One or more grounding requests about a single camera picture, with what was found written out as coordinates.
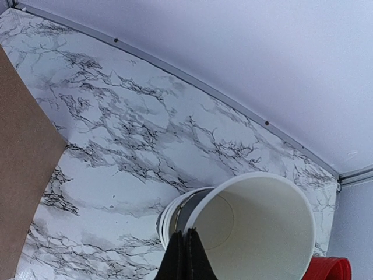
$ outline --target red bucket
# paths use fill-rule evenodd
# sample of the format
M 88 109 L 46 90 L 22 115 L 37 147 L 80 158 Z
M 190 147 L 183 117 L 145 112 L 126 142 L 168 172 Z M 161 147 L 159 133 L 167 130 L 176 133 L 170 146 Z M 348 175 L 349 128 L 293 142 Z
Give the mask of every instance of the red bucket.
M 351 265 L 346 258 L 313 257 L 302 280 L 351 280 Z

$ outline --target marble pattern wall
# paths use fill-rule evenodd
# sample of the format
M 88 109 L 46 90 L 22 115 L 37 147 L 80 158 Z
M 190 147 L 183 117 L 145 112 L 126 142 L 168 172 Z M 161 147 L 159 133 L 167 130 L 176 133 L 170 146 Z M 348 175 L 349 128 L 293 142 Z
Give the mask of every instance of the marble pattern wall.
M 206 93 L 84 34 L 13 9 L 0 43 L 68 146 L 19 271 L 35 279 L 153 279 L 158 214 L 176 196 L 254 171 L 295 182 L 326 253 L 337 181 Z

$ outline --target black object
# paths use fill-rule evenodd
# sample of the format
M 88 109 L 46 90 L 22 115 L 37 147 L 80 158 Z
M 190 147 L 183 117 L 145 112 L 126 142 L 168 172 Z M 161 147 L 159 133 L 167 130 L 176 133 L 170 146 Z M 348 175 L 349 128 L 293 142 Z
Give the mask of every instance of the black object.
M 154 280 L 217 280 L 195 229 L 171 236 Z

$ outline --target cardboard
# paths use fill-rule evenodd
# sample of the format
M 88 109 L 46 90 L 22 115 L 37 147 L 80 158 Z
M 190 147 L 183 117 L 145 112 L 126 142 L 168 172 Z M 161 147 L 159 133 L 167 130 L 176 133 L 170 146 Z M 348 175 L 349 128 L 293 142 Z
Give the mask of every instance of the cardboard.
M 0 46 L 0 280 L 15 276 L 36 208 L 65 145 Z

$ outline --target paper cup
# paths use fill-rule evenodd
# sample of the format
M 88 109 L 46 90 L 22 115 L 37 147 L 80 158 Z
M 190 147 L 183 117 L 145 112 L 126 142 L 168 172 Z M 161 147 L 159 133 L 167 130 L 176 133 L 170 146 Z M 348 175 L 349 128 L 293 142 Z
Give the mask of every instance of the paper cup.
M 176 230 L 196 228 L 218 279 L 299 280 L 308 268 L 315 244 L 312 209 L 283 177 L 243 174 L 171 204 L 158 222 L 165 226 L 162 236 L 158 230 L 163 246 Z

